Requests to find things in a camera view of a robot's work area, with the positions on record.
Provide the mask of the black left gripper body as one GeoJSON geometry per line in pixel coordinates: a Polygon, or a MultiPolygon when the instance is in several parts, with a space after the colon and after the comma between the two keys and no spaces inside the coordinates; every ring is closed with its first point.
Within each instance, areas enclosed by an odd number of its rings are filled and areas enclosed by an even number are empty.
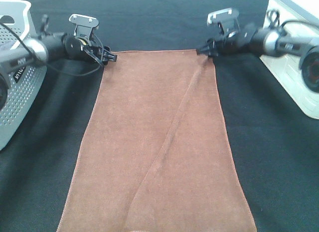
{"type": "Polygon", "coordinates": [[[67,59],[104,64],[104,46],[95,35],[92,40],[86,41],[83,38],[64,34],[63,52],[67,59]]]}

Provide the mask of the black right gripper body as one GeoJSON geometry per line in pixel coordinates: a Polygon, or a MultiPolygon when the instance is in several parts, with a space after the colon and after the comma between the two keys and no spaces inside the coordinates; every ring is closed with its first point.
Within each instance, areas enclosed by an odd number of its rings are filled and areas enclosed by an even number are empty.
{"type": "Polygon", "coordinates": [[[225,56],[242,53],[249,44],[249,36],[242,31],[234,31],[209,40],[209,56],[225,56]]]}

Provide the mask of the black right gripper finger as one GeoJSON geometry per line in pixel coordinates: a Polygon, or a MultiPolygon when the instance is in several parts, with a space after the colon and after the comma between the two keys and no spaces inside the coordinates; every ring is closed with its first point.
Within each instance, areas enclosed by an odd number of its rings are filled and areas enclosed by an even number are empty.
{"type": "Polygon", "coordinates": [[[211,51],[215,49],[215,39],[209,38],[203,46],[201,46],[198,51],[211,51]]]}
{"type": "Polygon", "coordinates": [[[196,54],[197,55],[205,55],[205,56],[210,57],[210,58],[214,58],[214,57],[217,56],[217,54],[214,51],[211,51],[211,50],[200,50],[200,49],[197,49],[196,50],[196,54]]]}

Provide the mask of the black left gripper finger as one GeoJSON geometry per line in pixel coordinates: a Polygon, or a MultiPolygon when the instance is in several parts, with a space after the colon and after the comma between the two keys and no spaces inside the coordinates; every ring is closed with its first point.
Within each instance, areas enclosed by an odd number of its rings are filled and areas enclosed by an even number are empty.
{"type": "Polygon", "coordinates": [[[101,52],[103,55],[112,54],[109,46],[103,46],[103,48],[101,49],[101,52]]]}
{"type": "Polygon", "coordinates": [[[109,62],[116,62],[117,61],[117,55],[103,55],[102,57],[102,64],[107,65],[109,62]]]}

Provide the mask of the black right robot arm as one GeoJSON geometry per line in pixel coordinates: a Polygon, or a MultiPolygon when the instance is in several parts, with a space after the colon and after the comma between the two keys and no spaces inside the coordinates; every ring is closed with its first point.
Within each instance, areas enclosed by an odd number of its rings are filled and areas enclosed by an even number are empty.
{"type": "Polygon", "coordinates": [[[282,57],[286,54],[299,57],[298,68],[306,87],[319,91],[319,38],[292,37],[282,27],[257,28],[253,23],[240,31],[210,38],[196,50],[198,55],[209,57],[251,53],[256,56],[282,57]]]}

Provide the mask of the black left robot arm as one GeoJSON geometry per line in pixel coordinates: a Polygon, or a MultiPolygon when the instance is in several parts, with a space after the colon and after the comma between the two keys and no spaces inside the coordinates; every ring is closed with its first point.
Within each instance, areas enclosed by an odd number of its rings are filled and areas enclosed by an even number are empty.
{"type": "Polygon", "coordinates": [[[108,62],[115,62],[117,55],[102,43],[66,33],[54,33],[41,39],[28,38],[21,47],[0,53],[0,107],[4,108],[8,99],[10,73],[27,66],[47,66],[63,58],[97,63],[98,68],[103,68],[108,62]]]}

